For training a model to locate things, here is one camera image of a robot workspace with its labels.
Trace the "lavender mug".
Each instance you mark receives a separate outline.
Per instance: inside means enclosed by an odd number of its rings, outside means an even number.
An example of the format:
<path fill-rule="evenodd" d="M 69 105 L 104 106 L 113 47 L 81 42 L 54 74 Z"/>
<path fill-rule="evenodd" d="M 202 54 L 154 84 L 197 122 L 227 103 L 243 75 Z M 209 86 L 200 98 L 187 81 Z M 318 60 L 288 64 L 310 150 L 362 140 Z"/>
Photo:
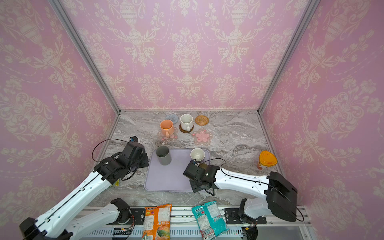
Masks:
<path fill-rule="evenodd" d="M 200 164 L 204 161 L 206 153 L 201 148 L 192 149 L 190 157 L 193 163 Z"/>

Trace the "pink flower silicone coaster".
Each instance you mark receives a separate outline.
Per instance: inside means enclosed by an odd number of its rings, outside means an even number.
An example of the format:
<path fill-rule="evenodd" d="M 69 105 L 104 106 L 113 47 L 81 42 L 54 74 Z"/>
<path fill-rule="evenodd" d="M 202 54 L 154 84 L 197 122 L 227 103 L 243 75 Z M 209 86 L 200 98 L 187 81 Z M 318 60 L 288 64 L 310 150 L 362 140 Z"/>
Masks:
<path fill-rule="evenodd" d="M 198 146 L 209 146 L 211 144 L 211 140 L 213 139 L 213 133 L 201 128 L 192 133 L 192 137 L 194 138 L 194 143 Z"/>

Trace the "grey mug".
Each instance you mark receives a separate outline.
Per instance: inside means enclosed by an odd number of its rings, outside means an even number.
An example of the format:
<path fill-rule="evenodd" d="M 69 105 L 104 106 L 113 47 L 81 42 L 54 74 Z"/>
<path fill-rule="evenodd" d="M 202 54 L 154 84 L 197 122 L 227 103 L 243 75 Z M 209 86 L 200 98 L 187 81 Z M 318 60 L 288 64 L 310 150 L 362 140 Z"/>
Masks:
<path fill-rule="evenodd" d="M 170 149 L 167 146 L 158 147 L 156 149 L 156 156 L 159 160 L 159 163 L 163 166 L 169 165 L 172 161 Z"/>

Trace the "brown wooden round coaster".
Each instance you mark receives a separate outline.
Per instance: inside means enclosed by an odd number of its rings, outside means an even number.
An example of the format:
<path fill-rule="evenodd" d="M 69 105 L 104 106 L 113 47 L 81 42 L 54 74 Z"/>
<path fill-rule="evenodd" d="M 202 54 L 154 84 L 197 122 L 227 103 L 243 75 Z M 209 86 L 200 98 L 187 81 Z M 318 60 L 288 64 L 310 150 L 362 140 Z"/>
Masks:
<path fill-rule="evenodd" d="M 179 124 L 179 130 L 182 132 L 182 133 L 185 133 L 185 134 L 188 134 L 188 133 L 191 133 L 193 130 L 194 130 L 194 125 L 192 125 L 192 128 L 189 130 L 189 131 L 186 131 L 182 128 L 182 124 Z"/>

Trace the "peach orange mug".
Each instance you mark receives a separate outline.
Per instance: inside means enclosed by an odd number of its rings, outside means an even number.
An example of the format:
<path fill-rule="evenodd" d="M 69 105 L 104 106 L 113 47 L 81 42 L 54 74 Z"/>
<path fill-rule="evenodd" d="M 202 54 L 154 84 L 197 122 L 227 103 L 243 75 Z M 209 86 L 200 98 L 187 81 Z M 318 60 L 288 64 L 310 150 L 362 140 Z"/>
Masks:
<path fill-rule="evenodd" d="M 172 121 L 170 120 L 163 120 L 161 123 L 160 123 L 160 127 L 161 127 L 161 132 L 165 135 L 165 136 L 169 136 L 169 135 L 172 135 L 174 133 L 174 124 L 172 123 Z"/>

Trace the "white mug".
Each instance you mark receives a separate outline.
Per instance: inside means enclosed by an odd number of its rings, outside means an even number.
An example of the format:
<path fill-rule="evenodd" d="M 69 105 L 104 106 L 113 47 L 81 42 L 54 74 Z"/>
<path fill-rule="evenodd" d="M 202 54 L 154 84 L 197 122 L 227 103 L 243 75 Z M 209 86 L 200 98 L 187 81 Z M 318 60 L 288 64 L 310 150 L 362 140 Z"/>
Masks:
<path fill-rule="evenodd" d="M 193 125 L 193 116 L 190 115 L 190 114 L 184 114 L 180 117 L 180 121 L 181 121 L 181 129 L 187 133 L 189 133 L 194 125 Z"/>

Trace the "blue woven round coaster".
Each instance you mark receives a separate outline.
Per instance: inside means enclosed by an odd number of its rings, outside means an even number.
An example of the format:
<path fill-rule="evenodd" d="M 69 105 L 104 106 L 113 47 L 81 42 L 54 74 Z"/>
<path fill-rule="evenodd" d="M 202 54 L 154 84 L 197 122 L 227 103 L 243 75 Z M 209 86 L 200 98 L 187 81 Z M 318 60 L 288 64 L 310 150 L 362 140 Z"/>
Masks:
<path fill-rule="evenodd" d="M 179 117 L 177 115 L 175 115 L 175 114 L 170 114 L 170 115 L 166 116 L 166 120 L 172 121 L 172 123 L 175 125 L 175 124 L 178 123 Z"/>

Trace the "beige yellow mug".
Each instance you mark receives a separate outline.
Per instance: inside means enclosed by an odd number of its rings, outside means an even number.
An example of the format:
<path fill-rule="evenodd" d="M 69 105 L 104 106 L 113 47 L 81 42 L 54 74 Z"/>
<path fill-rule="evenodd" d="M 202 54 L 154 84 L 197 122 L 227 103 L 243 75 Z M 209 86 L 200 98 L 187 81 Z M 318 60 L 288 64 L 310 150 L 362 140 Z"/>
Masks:
<path fill-rule="evenodd" d="M 201 164 L 199 164 L 199 167 L 202 168 L 202 169 L 204 169 L 204 170 L 206 170 L 207 167 L 208 167 L 208 165 L 205 164 L 205 163 L 201 163 Z"/>

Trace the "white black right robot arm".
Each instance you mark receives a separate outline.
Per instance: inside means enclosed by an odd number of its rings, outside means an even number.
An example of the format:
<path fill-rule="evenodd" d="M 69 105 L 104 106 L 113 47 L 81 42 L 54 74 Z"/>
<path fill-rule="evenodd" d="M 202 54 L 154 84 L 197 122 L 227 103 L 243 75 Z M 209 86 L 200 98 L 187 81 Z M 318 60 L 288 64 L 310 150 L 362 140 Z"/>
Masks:
<path fill-rule="evenodd" d="M 239 215 L 243 219 L 257 219 L 265 215 L 287 221 L 298 221 L 298 190 L 283 175 L 246 175 L 214 165 L 205 168 L 194 162 L 188 163 L 183 175 L 190 180 L 194 193 L 205 191 L 211 195 L 215 190 L 232 190 L 254 196 L 243 199 Z"/>

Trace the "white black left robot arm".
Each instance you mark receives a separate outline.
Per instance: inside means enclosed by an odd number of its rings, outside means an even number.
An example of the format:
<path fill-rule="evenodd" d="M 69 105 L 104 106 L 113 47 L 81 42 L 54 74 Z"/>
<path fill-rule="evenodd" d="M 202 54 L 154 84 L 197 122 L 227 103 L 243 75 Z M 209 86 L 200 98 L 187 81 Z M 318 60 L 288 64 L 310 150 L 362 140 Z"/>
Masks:
<path fill-rule="evenodd" d="M 134 222 L 130 206 L 122 199 L 112 200 L 104 208 L 82 218 L 76 216 L 95 197 L 127 174 L 149 165 L 146 153 L 115 154 L 99 162 L 89 176 L 63 200 L 36 219 L 27 218 L 20 224 L 25 240 L 79 240 L 107 224 Z"/>

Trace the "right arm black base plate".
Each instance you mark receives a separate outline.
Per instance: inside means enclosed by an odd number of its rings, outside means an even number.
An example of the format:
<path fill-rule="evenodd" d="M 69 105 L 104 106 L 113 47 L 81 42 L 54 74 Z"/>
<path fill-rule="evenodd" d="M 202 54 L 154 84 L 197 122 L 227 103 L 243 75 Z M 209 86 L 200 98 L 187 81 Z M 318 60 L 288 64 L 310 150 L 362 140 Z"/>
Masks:
<path fill-rule="evenodd" d="M 267 223 L 265 216 L 260 216 L 256 219 L 252 219 L 251 217 L 247 216 L 239 208 L 225 208 L 224 216 L 225 216 L 227 225 L 239 225 L 239 224 L 265 225 Z"/>

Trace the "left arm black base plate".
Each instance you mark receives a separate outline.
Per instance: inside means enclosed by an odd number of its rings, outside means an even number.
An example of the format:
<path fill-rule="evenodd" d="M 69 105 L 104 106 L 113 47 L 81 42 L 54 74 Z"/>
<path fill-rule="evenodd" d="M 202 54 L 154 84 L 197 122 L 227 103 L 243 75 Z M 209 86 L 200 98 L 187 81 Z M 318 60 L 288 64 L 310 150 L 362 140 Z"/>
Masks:
<path fill-rule="evenodd" d="M 135 225 L 143 225 L 145 214 L 145 208 L 131 208 L 131 215 L 134 218 Z"/>

